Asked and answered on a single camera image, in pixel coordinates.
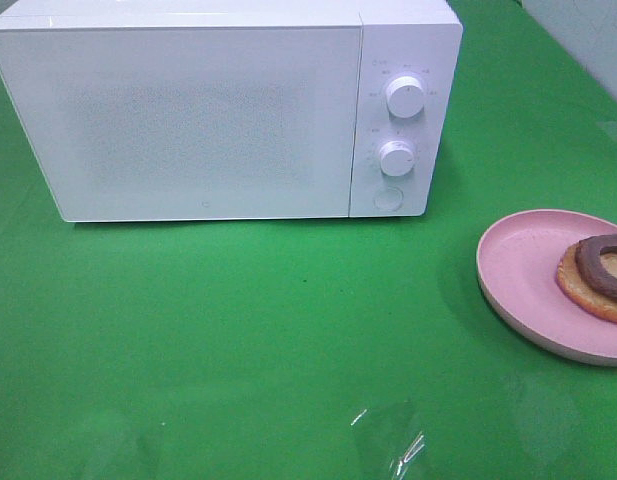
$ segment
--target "microwave knob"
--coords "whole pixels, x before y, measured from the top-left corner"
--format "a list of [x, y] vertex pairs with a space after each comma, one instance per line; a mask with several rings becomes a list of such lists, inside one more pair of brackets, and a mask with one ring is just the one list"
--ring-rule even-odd
[[400, 177], [412, 170], [415, 154], [405, 142], [388, 142], [379, 150], [379, 164], [389, 177]]
[[399, 118], [417, 115], [424, 108], [424, 96], [422, 83], [411, 76], [396, 78], [386, 87], [388, 110]]

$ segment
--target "microwave door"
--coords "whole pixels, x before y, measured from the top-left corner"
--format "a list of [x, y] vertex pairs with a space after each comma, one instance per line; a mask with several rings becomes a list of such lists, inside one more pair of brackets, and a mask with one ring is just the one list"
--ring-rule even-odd
[[0, 32], [67, 221], [348, 216], [359, 27]]

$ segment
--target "green table surface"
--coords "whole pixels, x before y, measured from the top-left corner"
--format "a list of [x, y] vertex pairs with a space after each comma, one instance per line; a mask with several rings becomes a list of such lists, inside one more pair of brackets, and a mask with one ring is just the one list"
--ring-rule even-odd
[[516, 211], [617, 223], [617, 104], [515, 2], [452, 4], [419, 218], [63, 223], [0, 81], [0, 479], [381, 480], [419, 430], [405, 478], [617, 479], [617, 368], [475, 269]]

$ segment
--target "microwave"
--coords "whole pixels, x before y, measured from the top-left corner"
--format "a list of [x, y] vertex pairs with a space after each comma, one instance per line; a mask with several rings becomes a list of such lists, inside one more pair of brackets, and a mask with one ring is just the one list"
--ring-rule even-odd
[[68, 222], [415, 216], [443, 0], [19, 0], [0, 75]]

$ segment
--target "pink plate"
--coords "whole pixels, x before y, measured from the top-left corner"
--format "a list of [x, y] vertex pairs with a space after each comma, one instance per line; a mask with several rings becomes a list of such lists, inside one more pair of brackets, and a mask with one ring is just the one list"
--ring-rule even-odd
[[477, 247], [479, 284], [499, 315], [537, 345], [579, 362], [617, 366], [617, 324], [566, 297], [555, 280], [569, 245], [617, 225], [566, 210], [530, 210], [502, 218]]

